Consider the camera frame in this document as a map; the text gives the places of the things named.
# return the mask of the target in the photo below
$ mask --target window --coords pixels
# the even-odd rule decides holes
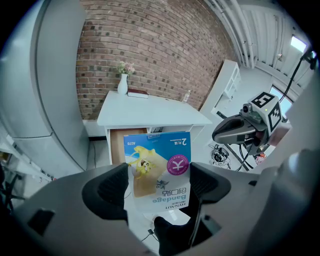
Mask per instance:
[[[272,85],[271,87],[271,90],[270,90],[270,93],[273,94],[273,95],[276,95],[278,96],[279,100],[281,99],[281,97],[284,95],[277,87],[275,87],[274,85]],[[286,116],[286,113],[287,111],[291,108],[291,105],[292,105],[293,101],[285,96],[284,99],[280,102],[280,108],[281,108],[281,113],[282,113],[282,121],[283,122],[287,122],[288,119],[287,119],[287,116]]]
[[[291,39],[291,45],[295,48],[297,48],[300,52],[304,52],[307,45],[302,42],[300,39],[296,38],[295,36],[292,37]]]

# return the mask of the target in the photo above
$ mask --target small bottle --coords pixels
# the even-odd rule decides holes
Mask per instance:
[[[188,90],[188,92],[184,95],[182,102],[187,102],[187,100],[189,99],[189,96],[190,96],[190,92],[191,92],[191,90]]]

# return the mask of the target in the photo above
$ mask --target book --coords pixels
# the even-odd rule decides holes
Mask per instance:
[[[128,96],[147,99],[149,94],[144,90],[128,89]]]
[[[165,212],[189,205],[189,132],[125,135],[123,143],[129,186],[138,211]]]

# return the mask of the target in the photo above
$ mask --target electrical cord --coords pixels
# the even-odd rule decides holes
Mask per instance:
[[[150,234],[148,234],[144,239],[142,239],[141,242],[146,240],[149,236],[150,236]]]
[[[154,236],[155,232],[153,232],[152,229],[148,229],[148,232],[149,232],[149,234],[144,239],[142,239],[141,242],[146,240],[150,235],[153,236],[153,238],[159,242],[159,240]]]
[[[130,195],[131,195],[131,192],[124,199],[128,198],[128,196],[130,196]]]
[[[290,86],[291,86],[291,84],[292,84],[292,82],[293,82],[293,80],[294,80],[294,77],[295,77],[295,75],[296,75],[296,73],[297,73],[297,71],[298,71],[298,69],[299,69],[299,67],[300,67],[300,64],[301,64],[301,62],[304,60],[304,57],[305,57],[305,54],[300,58],[300,61],[299,61],[298,65],[295,67],[295,70],[294,70],[294,72],[293,72],[293,74],[292,74],[292,76],[291,76],[290,82],[289,82],[287,88],[285,89],[285,92],[284,92],[284,94],[282,95],[282,97],[281,97],[281,99],[279,100],[279,102],[282,102],[282,100],[286,97],[286,95],[287,95],[287,93],[288,93],[288,91],[289,91],[289,89],[290,89]]]
[[[240,171],[241,167],[244,165],[244,163],[245,163],[245,161],[247,160],[248,156],[249,156],[249,152],[245,155],[245,157],[244,157],[241,165],[239,166],[239,168],[235,170],[236,172],[239,172],[239,171]]]
[[[190,236],[190,239],[189,239],[189,243],[188,245],[190,246],[189,248],[192,247],[192,245],[194,244],[195,242],[195,239],[196,239],[196,235],[197,235],[197,232],[198,232],[198,227],[199,227],[199,223],[200,223],[200,220],[201,220],[201,205],[202,205],[202,199],[199,198],[199,206],[198,206],[198,211],[197,211],[197,214],[196,214],[196,219],[195,219],[195,224],[194,224],[194,228],[193,228],[193,231],[192,231],[192,234]]]
[[[158,239],[156,239],[156,237],[154,236],[154,234],[152,234],[152,236],[154,237],[154,239],[155,239],[155,240],[157,240],[157,241],[159,242],[159,240],[158,240]]]
[[[245,159],[244,154],[242,153],[241,144],[239,145],[239,151],[240,151],[240,155],[241,155],[242,159]],[[253,167],[247,161],[245,161],[245,163],[247,166],[249,166],[251,169],[253,169]]]
[[[93,149],[94,149],[94,168],[97,168],[97,165],[96,165],[96,147],[95,147],[95,143],[92,142],[92,146],[93,146]]]

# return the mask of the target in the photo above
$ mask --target ceiling pipe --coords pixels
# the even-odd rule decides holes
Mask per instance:
[[[245,19],[244,13],[242,12],[237,0],[231,0],[236,13],[238,14],[243,30],[244,30],[244,34],[246,37],[246,41],[248,42],[248,47],[249,47],[249,53],[250,53],[250,63],[251,63],[251,68],[254,69],[255,68],[255,61],[254,61],[254,51],[253,51],[253,47],[252,47],[252,40],[251,40],[251,36],[250,36],[250,32],[249,32],[249,27],[247,24],[247,21]]]
[[[225,0],[218,0],[222,5],[223,8],[225,9],[226,13],[229,15],[231,22],[234,25],[234,28],[239,36],[239,39],[241,41],[241,45],[242,45],[242,50],[243,50],[243,54],[244,54],[244,58],[245,58],[245,65],[248,68],[249,65],[249,58],[248,58],[248,52],[247,52],[247,48],[246,48],[246,42],[244,39],[244,36],[242,35],[241,29],[238,25],[238,22],[233,14],[233,12],[231,11],[230,7],[227,5],[227,3],[225,2]]]
[[[217,1],[216,0],[210,0],[214,5],[215,7],[218,9],[218,11],[221,13],[222,17],[224,18],[225,20],[225,23],[227,24],[227,26],[229,27],[230,31],[231,31],[231,34],[235,40],[235,43],[236,43],[236,46],[238,47],[238,50],[240,52],[240,57],[241,57],[241,60],[242,60],[242,63],[244,64],[245,63],[245,60],[244,60],[244,56],[242,54],[242,51],[241,51],[241,48],[240,48],[240,45],[239,45],[239,42],[238,42],[238,39],[237,39],[237,36],[235,34],[235,31],[233,29],[233,27],[231,26],[227,16],[225,15],[224,11],[220,8],[220,6],[218,5]]]
[[[276,33],[276,47],[275,47],[275,53],[274,53],[274,57],[273,57],[273,63],[272,63],[272,67],[275,69],[278,59],[277,59],[277,55],[280,54],[280,46],[281,46],[281,39],[282,39],[282,18],[279,16],[276,16],[276,27],[277,27],[277,33]]]

